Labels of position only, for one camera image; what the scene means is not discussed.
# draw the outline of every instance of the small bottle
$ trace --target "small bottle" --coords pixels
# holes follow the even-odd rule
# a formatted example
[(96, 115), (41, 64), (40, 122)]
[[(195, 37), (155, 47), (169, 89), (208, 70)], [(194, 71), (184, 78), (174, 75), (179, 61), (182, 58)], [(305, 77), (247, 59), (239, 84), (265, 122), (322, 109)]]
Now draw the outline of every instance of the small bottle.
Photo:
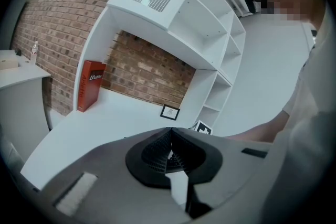
[(35, 44), (33, 45), (32, 53), (30, 55), (30, 63), (32, 65), (36, 64), (37, 50), (38, 50), (38, 41), (36, 41)]

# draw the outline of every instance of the white countertop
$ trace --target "white countertop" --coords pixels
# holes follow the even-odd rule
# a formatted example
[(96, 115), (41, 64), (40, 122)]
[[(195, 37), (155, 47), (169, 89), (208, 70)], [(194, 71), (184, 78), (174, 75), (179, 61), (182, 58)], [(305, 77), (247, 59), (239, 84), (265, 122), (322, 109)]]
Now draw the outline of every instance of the white countertop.
[(32, 65), (24, 56), (17, 56), (13, 50), (0, 50), (0, 60), (16, 58), (19, 67), (0, 70), (0, 89), (22, 83), (25, 81), (49, 77), (50, 74)]
[(162, 106), (100, 88), (86, 112), (72, 111), (37, 146), (21, 173), (38, 189), (95, 147), (167, 126), (183, 126), (160, 117)]

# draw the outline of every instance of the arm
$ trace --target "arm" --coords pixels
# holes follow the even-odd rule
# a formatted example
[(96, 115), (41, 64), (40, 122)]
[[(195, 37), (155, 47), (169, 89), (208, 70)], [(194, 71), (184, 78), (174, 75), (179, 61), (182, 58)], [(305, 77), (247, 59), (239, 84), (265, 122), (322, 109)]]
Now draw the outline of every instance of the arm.
[(288, 118), (289, 115), (284, 110), (281, 110), (281, 112), (269, 122), (258, 125), (243, 133), (228, 136), (227, 138), (234, 140), (273, 142), (277, 133), (284, 129)]

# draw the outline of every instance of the brick wall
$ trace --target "brick wall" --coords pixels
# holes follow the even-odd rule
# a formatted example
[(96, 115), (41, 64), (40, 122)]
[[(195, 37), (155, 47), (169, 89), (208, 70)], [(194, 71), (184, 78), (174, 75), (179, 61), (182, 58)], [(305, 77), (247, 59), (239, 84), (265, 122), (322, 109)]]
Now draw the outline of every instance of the brick wall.
[(195, 69), (129, 33), (116, 35), (102, 86), (157, 104), (179, 107)]
[[(72, 110), (78, 60), (107, 1), (28, 0), (18, 21), (12, 49), (20, 48), (30, 58), (34, 41), (38, 40), (37, 64), (51, 74), (51, 78), (43, 80), (44, 103), (63, 115)], [(150, 102), (178, 106), (193, 75), (192, 68), (134, 37), (132, 41), (123, 35), (118, 39), (110, 51), (104, 87)], [(124, 62), (118, 54), (123, 55)], [(128, 66), (137, 72), (127, 70)]]

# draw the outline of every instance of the red box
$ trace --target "red box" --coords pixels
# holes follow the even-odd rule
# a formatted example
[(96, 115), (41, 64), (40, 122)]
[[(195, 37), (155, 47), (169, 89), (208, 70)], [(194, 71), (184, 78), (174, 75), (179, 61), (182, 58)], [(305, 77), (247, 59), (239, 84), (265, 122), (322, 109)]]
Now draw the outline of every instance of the red box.
[(105, 67), (100, 62), (84, 62), (78, 92), (79, 111), (84, 112), (97, 101)]

